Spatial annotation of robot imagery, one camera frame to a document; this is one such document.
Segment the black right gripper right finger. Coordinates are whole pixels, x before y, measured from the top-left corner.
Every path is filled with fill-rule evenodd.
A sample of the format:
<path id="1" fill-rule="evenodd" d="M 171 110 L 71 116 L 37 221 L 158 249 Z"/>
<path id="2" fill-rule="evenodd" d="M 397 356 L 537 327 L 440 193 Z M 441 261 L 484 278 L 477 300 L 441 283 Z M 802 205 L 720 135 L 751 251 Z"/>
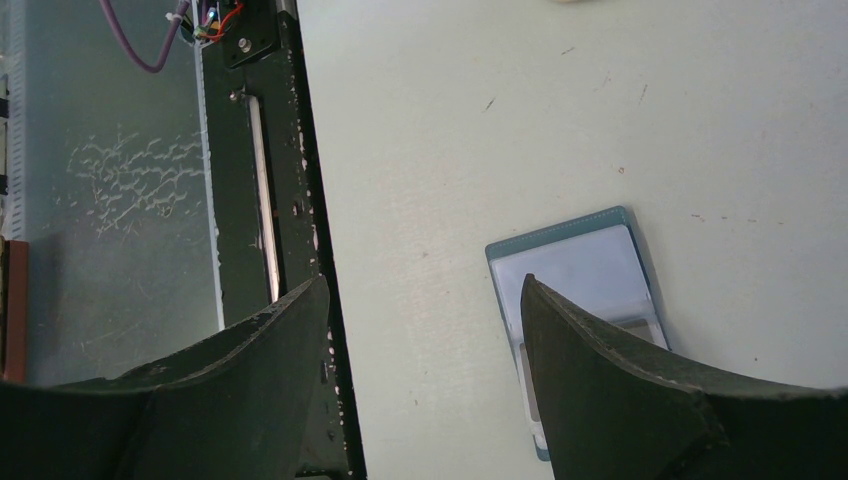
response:
<path id="1" fill-rule="evenodd" d="M 559 479 L 843 479 L 847 392 L 753 378 L 663 349 L 533 276 L 521 295 Z"/>

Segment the blue card holder wallet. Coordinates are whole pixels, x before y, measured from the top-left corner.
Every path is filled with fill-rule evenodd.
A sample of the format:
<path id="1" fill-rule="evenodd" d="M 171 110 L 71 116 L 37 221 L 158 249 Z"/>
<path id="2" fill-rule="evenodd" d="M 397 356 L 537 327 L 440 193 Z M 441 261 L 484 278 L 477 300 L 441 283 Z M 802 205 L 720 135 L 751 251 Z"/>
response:
<path id="1" fill-rule="evenodd" d="M 521 316 L 521 292 L 534 275 L 560 295 L 661 348 L 668 346 L 652 287 L 622 206 L 491 243 L 485 255 L 516 365 L 537 457 L 550 459 L 533 390 Z"/>

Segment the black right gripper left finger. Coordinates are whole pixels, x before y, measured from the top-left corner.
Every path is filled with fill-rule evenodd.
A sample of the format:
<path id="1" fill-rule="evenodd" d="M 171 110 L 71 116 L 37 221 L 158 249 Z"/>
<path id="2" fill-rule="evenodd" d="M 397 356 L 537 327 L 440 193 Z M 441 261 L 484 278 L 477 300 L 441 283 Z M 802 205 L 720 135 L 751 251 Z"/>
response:
<path id="1" fill-rule="evenodd" d="M 1 385 L 5 479 L 291 479 L 319 382 L 324 277 L 114 378 Z"/>

